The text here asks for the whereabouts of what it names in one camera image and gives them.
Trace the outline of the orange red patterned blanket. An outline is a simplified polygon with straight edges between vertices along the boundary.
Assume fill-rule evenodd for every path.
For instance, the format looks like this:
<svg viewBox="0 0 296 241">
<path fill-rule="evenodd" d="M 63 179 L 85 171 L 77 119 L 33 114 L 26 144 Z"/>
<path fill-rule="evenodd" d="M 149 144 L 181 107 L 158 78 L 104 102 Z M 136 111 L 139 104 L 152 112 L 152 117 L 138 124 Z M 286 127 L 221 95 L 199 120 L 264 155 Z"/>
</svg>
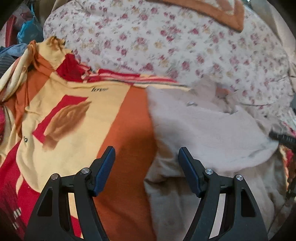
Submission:
<svg viewBox="0 0 296 241">
<path fill-rule="evenodd" d="M 144 178 L 156 154 L 145 88 L 182 88 L 162 76 L 92 74 L 64 41 L 30 42 L 1 77 L 1 240 L 23 238 L 50 176 L 76 174 L 113 146 L 94 199 L 110 240 L 155 240 Z"/>
</svg>

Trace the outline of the blue plastic bag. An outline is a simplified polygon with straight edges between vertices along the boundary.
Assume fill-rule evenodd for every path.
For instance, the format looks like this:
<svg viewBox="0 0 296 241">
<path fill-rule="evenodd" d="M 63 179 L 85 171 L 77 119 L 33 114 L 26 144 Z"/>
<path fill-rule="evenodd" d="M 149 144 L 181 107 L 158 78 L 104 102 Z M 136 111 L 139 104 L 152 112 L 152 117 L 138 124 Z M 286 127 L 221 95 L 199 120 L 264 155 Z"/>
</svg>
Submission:
<svg viewBox="0 0 296 241">
<path fill-rule="evenodd" d="M 35 16 L 23 23 L 17 34 L 18 44 L 29 44 L 33 40 L 36 42 L 43 42 L 44 40 L 43 28 Z"/>
</svg>

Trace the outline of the orange checkered cushion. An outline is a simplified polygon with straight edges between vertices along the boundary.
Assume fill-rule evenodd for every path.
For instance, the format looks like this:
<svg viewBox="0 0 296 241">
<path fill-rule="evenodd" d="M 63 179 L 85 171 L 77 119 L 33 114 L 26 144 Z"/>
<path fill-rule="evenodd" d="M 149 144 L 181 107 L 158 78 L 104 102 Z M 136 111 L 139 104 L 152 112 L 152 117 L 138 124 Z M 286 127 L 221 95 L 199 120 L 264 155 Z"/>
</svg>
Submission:
<svg viewBox="0 0 296 241">
<path fill-rule="evenodd" d="M 194 10 L 203 15 L 212 17 L 218 23 L 225 25 L 237 32 L 242 32 L 244 29 L 245 7 L 242 1 L 163 0 L 150 2 L 164 3 Z"/>
</svg>

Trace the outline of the beige zip jacket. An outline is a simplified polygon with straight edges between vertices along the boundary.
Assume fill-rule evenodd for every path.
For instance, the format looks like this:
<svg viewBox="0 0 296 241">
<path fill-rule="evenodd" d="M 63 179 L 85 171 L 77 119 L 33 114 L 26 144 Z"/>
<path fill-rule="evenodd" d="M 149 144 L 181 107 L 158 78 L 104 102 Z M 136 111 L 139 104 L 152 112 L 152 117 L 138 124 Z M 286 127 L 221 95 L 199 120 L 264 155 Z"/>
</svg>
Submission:
<svg viewBox="0 0 296 241">
<path fill-rule="evenodd" d="M 234 94 L 208 78 L 188 91 L 146 91 L 158 150 L 144 186 L 157 240 L 182 240 L 200 202 L 178 164 L 181 147 L 219 175 L 241 174 L 272 238 L 293 205 L 285 197 L 287 180 L 278 142 L 268 136 L 270 131 L 287 132 L 282 122 L 241 106 Z"/>
</svg>

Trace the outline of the red bag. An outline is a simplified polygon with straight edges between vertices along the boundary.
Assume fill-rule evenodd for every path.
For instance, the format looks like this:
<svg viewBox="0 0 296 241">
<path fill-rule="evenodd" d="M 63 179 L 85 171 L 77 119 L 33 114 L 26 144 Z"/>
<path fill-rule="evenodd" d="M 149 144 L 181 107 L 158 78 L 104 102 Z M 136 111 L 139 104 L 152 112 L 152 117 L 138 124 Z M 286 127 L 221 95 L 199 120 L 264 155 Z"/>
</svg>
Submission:
<svg viewBox="0 0 296 241">
<path fill-rule="evenodd" d="M 5 46 L 10 47 L 11 45 L 17 44 L 17 34 L 18 31 L 14 27 L 16 23 L 16 17 L 11 15 L 10 18 L 6 22 L 5 29 Z"/>
</svg>

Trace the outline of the floral quilt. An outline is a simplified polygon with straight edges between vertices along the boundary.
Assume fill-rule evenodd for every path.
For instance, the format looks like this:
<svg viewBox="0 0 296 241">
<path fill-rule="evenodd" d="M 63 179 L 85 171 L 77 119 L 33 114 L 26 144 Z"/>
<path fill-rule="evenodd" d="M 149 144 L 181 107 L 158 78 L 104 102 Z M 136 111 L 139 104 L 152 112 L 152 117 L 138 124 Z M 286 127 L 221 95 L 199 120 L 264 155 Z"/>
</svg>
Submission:
<svg viewBox="0 0 296 241">
<path fill-rule="evenodd" d="M 207 76 L 242 105 L 295 128 L 288 54 L 254 11 L 244 15 L 244 29 L 236 32 L 179 6 L 70 1 L 48 16 L 43 31 L 64 39 L 94 71 L 166 76 L 184 85 Z"/>
</svg>

